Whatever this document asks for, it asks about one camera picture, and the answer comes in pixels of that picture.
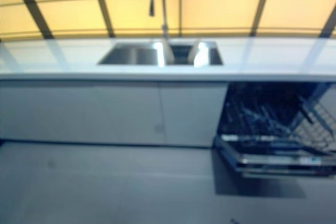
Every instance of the gray floor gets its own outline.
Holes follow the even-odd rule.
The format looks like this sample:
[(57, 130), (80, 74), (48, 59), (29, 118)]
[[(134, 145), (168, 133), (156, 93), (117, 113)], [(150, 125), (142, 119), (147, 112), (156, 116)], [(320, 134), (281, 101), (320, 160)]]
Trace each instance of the gray floor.
[(0, 223), (336, 223), (336, 180), (242, 179), (215, 152), (5, 143)]

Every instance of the countertop edge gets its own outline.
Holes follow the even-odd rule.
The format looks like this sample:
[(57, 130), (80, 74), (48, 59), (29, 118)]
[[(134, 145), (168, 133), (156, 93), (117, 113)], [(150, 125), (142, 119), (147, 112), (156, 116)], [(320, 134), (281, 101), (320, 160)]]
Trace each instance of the countertop edge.
[(336, 82), (336, 74), (269, 73), (29, 73), (0, 74), (0, 81), (326, 81)]

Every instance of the faucet spout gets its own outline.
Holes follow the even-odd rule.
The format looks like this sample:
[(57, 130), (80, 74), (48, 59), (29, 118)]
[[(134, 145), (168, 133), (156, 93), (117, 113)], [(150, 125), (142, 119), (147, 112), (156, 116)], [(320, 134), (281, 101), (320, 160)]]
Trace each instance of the faucet spout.
[[(150, 0), (149, 6), (149, 15), (154, 16), (154, 0)], [(166, 17), (166, 1), (162, 0), (162, 15), (163, 15), (163, 25), (162, 25), (162, 32), (163, 37), (168, 39), (168, 25), (167, 25), (167, 17)]]

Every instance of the white cabinet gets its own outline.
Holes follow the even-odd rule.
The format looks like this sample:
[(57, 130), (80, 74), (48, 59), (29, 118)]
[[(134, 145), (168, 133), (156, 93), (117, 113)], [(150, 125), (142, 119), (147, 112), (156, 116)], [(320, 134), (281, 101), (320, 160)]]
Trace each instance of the white cabinet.
[(1, 138), (161, 144), (157, 83), (1, 83)]
[(107, 118), (102, 137), (110, 142), (163, 144), (164, 126), (157, 83), (98, 83), (94, 87)]
[(166, 142), (212, 145), (228, 84), (160, 83)]

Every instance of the cabinet door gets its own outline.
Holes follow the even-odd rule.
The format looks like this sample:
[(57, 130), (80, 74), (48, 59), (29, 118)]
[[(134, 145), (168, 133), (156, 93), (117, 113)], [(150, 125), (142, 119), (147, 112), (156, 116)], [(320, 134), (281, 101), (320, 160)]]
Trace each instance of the cabinet door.
[(113, 142), (162, 144), (164, 130), (159, 87), (149, 82), (99, 83), (95, 94), (107, 115)]
[(83, 82), (13, 81), (0, 87), (1, 137), (14, 140), (91, 142), (99, 111)]
[(227, 91), (226, 83), (160, 83), (166, 141), (212, 145)]
[(154, 83), (1, 83), (1, 138), (80, 143), (162, 143)]

